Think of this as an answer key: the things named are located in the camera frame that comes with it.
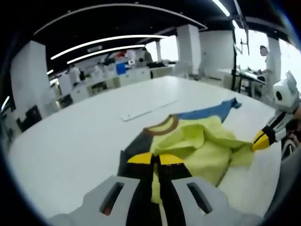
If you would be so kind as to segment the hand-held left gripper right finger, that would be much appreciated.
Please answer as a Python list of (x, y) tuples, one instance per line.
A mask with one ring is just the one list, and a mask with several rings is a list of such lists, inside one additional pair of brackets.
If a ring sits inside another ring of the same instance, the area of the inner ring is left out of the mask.
[(228, 224), (225, 195), (203, 178), (194, 177), (180, 158), (158, 156), (160, 197), (170, 226), (222, 226)]

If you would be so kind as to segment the person's right hand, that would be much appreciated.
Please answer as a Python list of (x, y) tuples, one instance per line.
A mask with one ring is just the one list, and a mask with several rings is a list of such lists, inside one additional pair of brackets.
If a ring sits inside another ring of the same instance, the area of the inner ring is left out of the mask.
[(294, 119), (286, 125), (286, 137), (301, 141), (301, 120)]

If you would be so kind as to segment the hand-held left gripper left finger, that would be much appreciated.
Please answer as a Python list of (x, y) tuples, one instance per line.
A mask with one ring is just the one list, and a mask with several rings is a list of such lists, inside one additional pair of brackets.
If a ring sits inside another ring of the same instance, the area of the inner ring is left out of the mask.
[(150, 226), (151, 184), (154, 163), (151, 153), (129, 159), (121, 174), (111, 176), (84, 196), (85, 226)]

